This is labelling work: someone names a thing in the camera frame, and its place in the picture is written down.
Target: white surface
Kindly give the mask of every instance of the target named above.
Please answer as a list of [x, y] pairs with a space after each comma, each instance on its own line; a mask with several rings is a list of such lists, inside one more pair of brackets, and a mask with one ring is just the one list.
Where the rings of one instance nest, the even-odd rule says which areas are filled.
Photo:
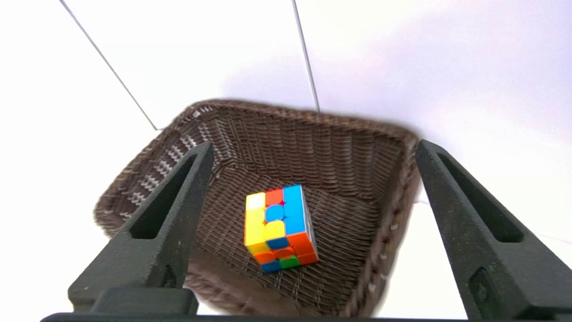
[[572, 2], [297, 6], [322, 112], [418, 130], [535, 233], [572, 241]]
[[[96, 199], [157, 132], [57, 1], [0, 2], [0, 43], [0, 162], [2, 192], [8, 196], [2, 200], [0, 294], [6, 320], [39, 321], [72, 309], [69, 284], [107, 242], [92, 221]], [[475, 163], [470, 170], [485, 173], [484, 166]], [[563, 182], [569, 182], [569, 174], [563, 172]], [[523, 184], [523, 178], [517, 179], [515, 186]], [[530, 194], [524, 193], [520, 202], [513, 200], [513, 206], [525, 209], [532, 202], [537, 207]], [[539, 214], [548, 216], [549, 210]], [[569, 244], [541, 240], [572, 266]], [[427, 267], [428, 261], [434, 264]], [[412, 300], [418, 307], [412, 307]], [[198, 312], [217, 314], [206, 305]], [[378, 315], [463, 316], [426, 205], [414, 207]]]
[[66, 3], [158, 128], [209, 98], [315, 107], [290, 0]]

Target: green sticker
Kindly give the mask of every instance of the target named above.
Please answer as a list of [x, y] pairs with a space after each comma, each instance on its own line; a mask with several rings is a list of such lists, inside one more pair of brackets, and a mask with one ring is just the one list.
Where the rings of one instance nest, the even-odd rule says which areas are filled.
[[288, 257], [288, 258], [285, 258], [283, 260], [280, 260], [280, 266], [282, 266], [283, 269], [292, 268], [292, 267], [300, 266], [300, 262], [298, 261], [298, 258], [296, 257], [296, 255], [294, 255], [292, 257]]

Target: basket bottom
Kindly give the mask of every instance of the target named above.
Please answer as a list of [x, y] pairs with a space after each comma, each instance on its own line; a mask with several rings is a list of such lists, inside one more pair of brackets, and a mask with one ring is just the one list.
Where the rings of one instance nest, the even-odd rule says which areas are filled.
[[243, 244], [244, 197], [297, 182], [225, 167], [203, 204], [187, 286], [235, 315], [339, 315], [351, 297], [380, 225], [374, 200], [304, 186], [320, 261], [263, 273]]

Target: woven basket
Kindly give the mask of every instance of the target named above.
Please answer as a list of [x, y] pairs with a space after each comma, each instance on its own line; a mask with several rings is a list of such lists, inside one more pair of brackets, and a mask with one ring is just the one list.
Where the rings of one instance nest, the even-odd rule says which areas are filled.
[[[370, 316], [419, 185], [417, 136], [374, 121], [236, 100], [188, 107], [110, 185], [95, 219], [112, 237], [191, 147], [214, 168], [185, 285], [233, 315]], [[243, 245], [247, 194], [299, 183], [320, 262], [262, 273]]]

